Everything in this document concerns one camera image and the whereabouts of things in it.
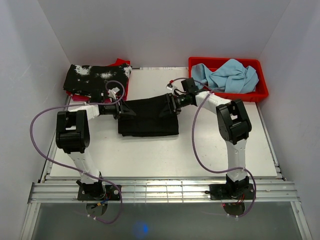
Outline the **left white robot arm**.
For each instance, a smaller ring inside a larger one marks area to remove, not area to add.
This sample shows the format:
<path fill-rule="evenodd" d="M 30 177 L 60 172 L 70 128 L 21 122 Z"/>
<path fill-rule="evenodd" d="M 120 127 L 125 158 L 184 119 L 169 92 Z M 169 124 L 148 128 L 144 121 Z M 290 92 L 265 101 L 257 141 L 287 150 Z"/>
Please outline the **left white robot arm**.
<path fill-rule="evenodd" d="M 87 148 L 90 145 L 89 121 L 101 115 L 121 116 L 125 112 L 123 98 L 126 92 L 118 87 L 107 91 L 109 102 L 75 105 L 74 109 L 60 111 L 56 119 L 55 142 L 59 149 L 75 164 L 75 170 L 80 173 L 77 184 L 80 193 L 94 200 L 106 196 L 102 174 L 95 166 Z"/>

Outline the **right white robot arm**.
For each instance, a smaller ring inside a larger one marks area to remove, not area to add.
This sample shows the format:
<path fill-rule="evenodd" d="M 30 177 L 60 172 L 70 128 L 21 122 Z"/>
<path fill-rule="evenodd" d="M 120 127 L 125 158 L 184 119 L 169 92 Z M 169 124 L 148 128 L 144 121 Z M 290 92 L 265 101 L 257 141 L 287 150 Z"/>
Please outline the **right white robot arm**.
<path fill-rule="evenodd" d="M 226 143 L 228 168 L 222 171 L 226 182 L 209 185 L 205 194 L 212 200 L 243 200 L 246 193 L 254 190 L 249 183 L 245 153 L 252 124 L 243 101 L 219 97 L 206 85 L 199 89 L 200 82 L 193 78 L 181 77 L 179 80 L 183 90 L 178 90 L 174 80 L 167 84 L 171 92 L 165 95 L 166 106 L 160 116 L 178 114 L 190 105 L 216 115 L 219 134 Z"/>

